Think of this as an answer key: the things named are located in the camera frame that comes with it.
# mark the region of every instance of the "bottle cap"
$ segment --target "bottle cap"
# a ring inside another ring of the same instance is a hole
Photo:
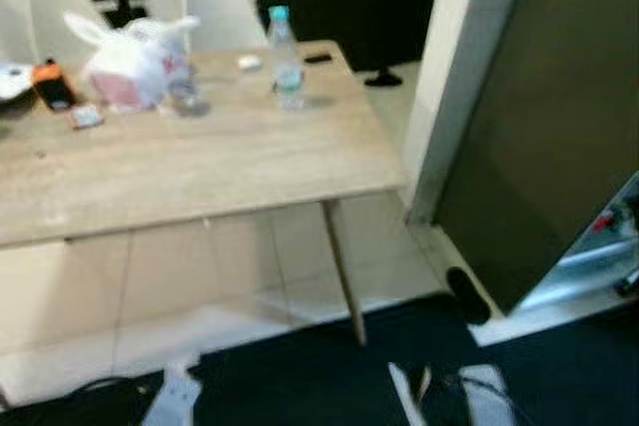
[[[269,9],[269,15],[274,22],[284,22],[289,20],[289,7],[286,5],[276,5]]]

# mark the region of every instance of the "orange object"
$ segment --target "orange object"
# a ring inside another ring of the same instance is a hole
[[[38,96],[54,112],[67,110],[76,103],[76,96],[62,69],[52,59],[47,60],[46,65],[33,68],[31,82]]]

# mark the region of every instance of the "black radiator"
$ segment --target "black radiator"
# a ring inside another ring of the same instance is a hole
[[[337,41],[354,70],[421,59],[433,0],[256,0],[269,26],[269,7],[291,7],[298,40]]]

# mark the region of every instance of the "table leg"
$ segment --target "table leg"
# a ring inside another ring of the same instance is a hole
[[[343,264],[343,257],[339,248],[339,240],[337,239],[337,233],[333,225],[332,213],[334,211],[336,201],[326,200],[321,202],[321,210],[323,212],[323,220],[326,225],[326,232],[328,233],[328,241],[330,242],[330,250],[332,251],[332,259],[337,266],[337,273],[339,273],[339,282],[341,283],[341,290],[346,298],[346,304],[348,305],[348,311],[350,312],[350,320],[352,321],[352,328],[354,329],[357,342],[361,346],[366,346],[366,329],[363,324],[363,315],[361,314],[361,308],[359,302],[352,292],[350,286],[350,278],[348,272]]]

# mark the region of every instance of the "plastic water bottle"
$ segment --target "plastic water bottle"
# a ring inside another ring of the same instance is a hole
[[[274,55],[274,80],[280,98],[280,108],[296,110],[304,106],[302,84],[304,82],[304,68],[298,49],[296,38],[289,24],[289,7],[278,5],[269,9],[271,28],[269,39]]]

